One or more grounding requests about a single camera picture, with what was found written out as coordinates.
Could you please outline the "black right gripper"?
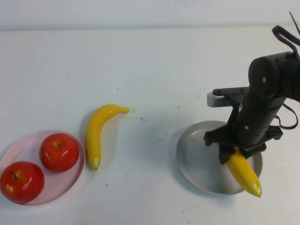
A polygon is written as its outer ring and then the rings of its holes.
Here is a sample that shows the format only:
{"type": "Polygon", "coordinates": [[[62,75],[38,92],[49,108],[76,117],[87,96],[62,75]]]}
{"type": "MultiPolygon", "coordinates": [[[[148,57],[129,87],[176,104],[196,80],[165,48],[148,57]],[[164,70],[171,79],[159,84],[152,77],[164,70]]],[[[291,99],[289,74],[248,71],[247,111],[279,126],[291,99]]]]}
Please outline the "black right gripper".
{"type": "Polygon", "coordinates": [[[208,131],[204,135],[206,146],[213,143],[219,144],[219,161],[225,164],[231,155],[236,153],[235,147],[241,148],[245,159],[250,158],[266,150],[266,142],[274,139],[279,140],[283,132],[279,126],[269,126],[265,132],[254,134],[253,131],[246,129],[241,135],[231,133],[229,126],[224,125],[215,130],[208,131]]]}

